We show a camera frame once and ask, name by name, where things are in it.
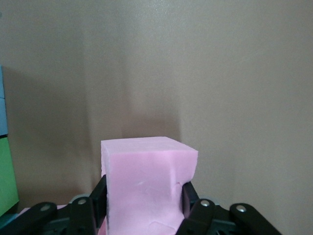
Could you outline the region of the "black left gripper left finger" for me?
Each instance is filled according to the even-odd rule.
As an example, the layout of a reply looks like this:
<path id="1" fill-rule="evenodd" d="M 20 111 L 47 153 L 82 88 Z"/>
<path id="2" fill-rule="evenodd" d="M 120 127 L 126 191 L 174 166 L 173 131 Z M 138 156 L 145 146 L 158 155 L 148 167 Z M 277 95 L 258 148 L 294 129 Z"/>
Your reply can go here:
<path id="1" fill-rule="evenodd" d="M 102 176 L 89 196 L 80 196 L 62 208 L 42 202 L 9 222 L 2 235 L 96 235 L 107 214 L 107 182 Z"/>

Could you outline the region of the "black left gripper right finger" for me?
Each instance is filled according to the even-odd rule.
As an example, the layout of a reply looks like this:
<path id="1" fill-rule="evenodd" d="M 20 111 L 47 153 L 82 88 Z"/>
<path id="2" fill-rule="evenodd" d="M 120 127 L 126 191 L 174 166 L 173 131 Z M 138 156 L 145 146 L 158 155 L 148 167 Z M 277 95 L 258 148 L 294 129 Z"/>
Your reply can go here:
<path id="1" fill-rule="evenodd" d="M 191 182 L 182 186 L 184 219 L 178 235 L 279 235 L 253 206 L 235 203 L 228 210 L 199 198 Z"/>

